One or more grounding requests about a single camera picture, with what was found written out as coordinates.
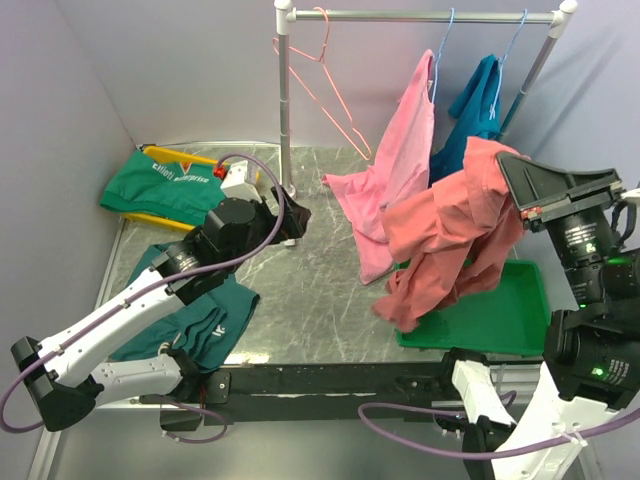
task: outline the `hanger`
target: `hanger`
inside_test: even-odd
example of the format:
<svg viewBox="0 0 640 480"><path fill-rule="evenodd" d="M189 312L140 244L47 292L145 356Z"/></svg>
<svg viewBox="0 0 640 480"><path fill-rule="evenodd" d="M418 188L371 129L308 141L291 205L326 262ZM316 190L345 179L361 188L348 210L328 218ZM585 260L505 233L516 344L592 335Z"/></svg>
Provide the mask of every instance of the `hanger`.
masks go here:
<svg viewBox="0 0 640 480"><path fill-rule="evenodd" d="M298 72L296 72L291 66L289 66L289 71L296 78L296 80L300 82L300 85L302 85L302 87L306 90L309 96L320 106L324 114L329 118L329 120L331 120L331 123L333 123L336 126L336 128L340 131L340 133L342 133L342 135L344 135L344 137L349 141L349 143L356 149L356 151L360 154L360 156L367 161L371 160L371 157L373 155L373 152L371 151L371 147L369 147L369 144L367 143L367 140L364 138L364 135L360 133L360 131L355 127L353 122L353 117L351 116L351 112L349 111L347 104L343 100L342 95L340 95L340 91L338 90L338 87L333 81L333 77L329 73L329 68L327 67L327 64L326 64L325 53L327 50L327 43L329 43L329 32L330 32L329 15L327 15L327 12L320 7L314 7L314 10L317 10L322 13L322 15L324 16L325 25L327 27L325 30L324 42L322 44L322 49L320 50L320 54L317 57L314 57L313 55L309 55L308 53L305 53L302 50L298 50L297 48L294 48L294 47L289 47L289 50L299 55L302 55L304 58L307 58L314 62L318 62L319 64L322 65L322 69L324 70L325 76L327 77L327 80L329 80L329 83L331 84L331 88L333 89L333 92L336 94L336 97L338 97L338 100L340 101L340 105L342 105L342 110L344 111L344 113L347 115L347 118L349 119L349 127L351 128L351 131L357 135L357 137L360 139L360 141L364 145L364 148L366 149L366 153L363 152L360 149L360 147L358 147L358 145L351 138L351 136L345 131L344 128L340 126L338 121L335 118L333 118L333 116L329 113L329 111L325 108L325 106L322 105L322 102L318 100L318 98L313 94L313 92L307 86L307 84L304 83L302 78L300 78L300 76L298 75ZM280 55L277 38L273 39L273 49L278 55Z"/></svg>
<svg viewBox="0 0 640 480"><path fill-rule="evenodd" d="M436 90L438 88L438 65L440 65L440 57L442 57L442 50L444 49L444 44L447 43L447 37L449 37L449 32L451 31L451 27L453 26L453 17L456 14L456 9L451 9L451 18L449 18L449 26L447 27L447 33L444 34L442 38L442 42L440 42L440 48L438 49L438 53L436 55L435 65L433 67L433 90L431 92L431 103L435 102L436 99Z"/></svg>
<svg viewBox="0 0 640 480"><path fill-rule="evenodd" d="M527 19L528 13L529 13L529 11L526 8L522 11L522 20L520 20L520 25L518 26L518 30L516 30L515 35L513 36L511 41L509 42L509 45L507 45L507 49L505 50L504 55L502 55L502 58L498 59L498 88L496 89L496 96L493 99L493 103L491 104L491 107L489 108L489 119L490 120L493 120L494 118L496 118L496 107L498 106L498 97L500 95L500 88L502 87L502 69L504 67L505 62L507 61L507 57L509 56L509 52L511 51L511 47L513 47L513 44L516 41L516 37L520 33L520 30L522 30L522 26L524 25L524 22Z"/></svg>

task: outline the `white wall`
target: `white wall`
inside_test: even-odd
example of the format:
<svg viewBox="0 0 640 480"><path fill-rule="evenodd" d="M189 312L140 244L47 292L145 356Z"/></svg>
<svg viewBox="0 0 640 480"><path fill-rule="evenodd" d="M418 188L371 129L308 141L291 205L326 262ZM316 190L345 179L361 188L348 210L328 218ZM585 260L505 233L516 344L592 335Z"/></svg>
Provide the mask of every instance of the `white wall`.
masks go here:
<svg viewBox="0 0 640 480"><path fill-rule="evenodd" d="M89 312L116 230L97 200L132 142L53 0L0 7L0 389L18 338ZM20 388L7 418L38 419ZM2 478L25 478L40 432L0 433Z"/></svg>
<svg viewBox="0 0 640 480"><path fill-rule="evenodd" d="M614 167L627 188L640 180L638 45L640 3L580 0L580 10L514 125L510 142L535 160L561 168ZM634 235L627 246L640 246ZM552 308L572 307L571 292L546 234L529 235L521 256L540 265ZM640 407L636 398L634 406ZM607 479L637 478L640 425L599 437Z"/></svg>
<svg viewBox="0 0 640 480"><path fill-rule="evenodd" d="M57 0L136 143L190 140L278 141L278 66L272 0ZM318 2L296 0L299 8ZM325 0L324 8L538 12L559 0ZM442 58L437 106L446 109L480 59L501 55L514 25L454 25ZM446 25L332 24L327 61L369 142L382 136L425 49L437 50ZM527 26L509 58L510 104L547 28ZM324 25L293 26L292 45L319 52ZM338 101L318 64L292 57L330 111ZM292 142L346 141L292 78ZM344 120L344 115L337 118Z"/></svg>

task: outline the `marble surface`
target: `marble surface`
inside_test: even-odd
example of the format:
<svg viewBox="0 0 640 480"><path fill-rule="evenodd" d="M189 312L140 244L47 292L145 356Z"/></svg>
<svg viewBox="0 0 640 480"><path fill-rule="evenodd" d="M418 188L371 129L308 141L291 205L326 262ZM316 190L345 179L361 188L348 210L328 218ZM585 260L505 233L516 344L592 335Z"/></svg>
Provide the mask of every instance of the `marble surface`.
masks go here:
<svg viewBox="0 0 640 480"><path fill-rule="evenodd" d="M183 150L210 158L231 151L252 153L278 172L277 149L271 146ZM367 162L347 148L300 147L292 157L296 201L311 209L312 219L296 247L268 247L236 273L238 282L258 292L261 300L227 363L439 361L443 351L400 347L392 326L371 312L373 302L384 294L384 279L361 284L351 225L321 183L324 173L362 171ZM263 189L270 187L266 176L260 183ZM110 295L124 287L148 245L179 238L178 233L126 222Z"/></svg>

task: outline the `gray floor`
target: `gray floor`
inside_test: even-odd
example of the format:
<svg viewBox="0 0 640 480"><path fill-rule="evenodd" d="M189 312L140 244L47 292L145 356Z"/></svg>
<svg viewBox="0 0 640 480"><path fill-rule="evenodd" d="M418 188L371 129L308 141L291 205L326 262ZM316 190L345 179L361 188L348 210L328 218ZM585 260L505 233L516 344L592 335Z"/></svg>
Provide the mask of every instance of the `gray floor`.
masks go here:
<svg viewBox="0 0 640 480"><path fill-rule="evenodd" d="M230 151L190 149L212 158ZM257 153L277 167L275 149ZM299 201L313 211L304 241L294 249L268 250L238 272L262 300L232 362L396 362L439 360L442 352L400 348L391 325L375 317L373 301L383 282L364 287L349 223L323 173L365 168L349 150L294 149ZM111 276L113 295L124 286L148 245L181 235L141 224L125 224ZM432 424L384 420L379 424L420 443L459 449L455 437L442 438ZM216 427L200 429L211 435ZM361 422L255 422L236 424L212 445L175 445L161 438L157 410L97 410L63 432L51 479L264 479L387 480L465 479L462 462L434 457L390 442ZM565 476L582 478L577 462Z"/></svg>
<svg viewBox="0 0 640 480"><path fill-rule="evenodd" d="M257 155L278 171L277 149L257 147L192 147L188 153L220 158L239 151ZM325 173L366 169L354 149L294 148L293 178L297 201L311 209L308 232L294 248L276 245L245 263L237 280L257 291L261 300L229 363L337 363L439 361L442 351L401 348L392 326L371 312L384 295L384 279L363 286L359 261L347 221L331 190L321 183ZM270 197L266 175L260 181ZM113 269L110 294L125 285L148 245L181 238L167 230L127 223ZM498 359L517 358L493 355Z"/></svg>

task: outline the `green light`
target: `green light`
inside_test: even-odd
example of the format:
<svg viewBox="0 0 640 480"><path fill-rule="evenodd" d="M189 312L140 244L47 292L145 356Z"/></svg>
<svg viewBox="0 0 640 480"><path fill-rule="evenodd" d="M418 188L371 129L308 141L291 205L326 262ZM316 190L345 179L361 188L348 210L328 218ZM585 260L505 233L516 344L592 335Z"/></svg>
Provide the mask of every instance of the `green light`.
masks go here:
<svg viewBox="0 0 640 480"><path fill-rule="evenodd" d="M631 263L631 261L624 257L614 257L607 260L607 263L609 265L626 265L627 263Z"/></svg>

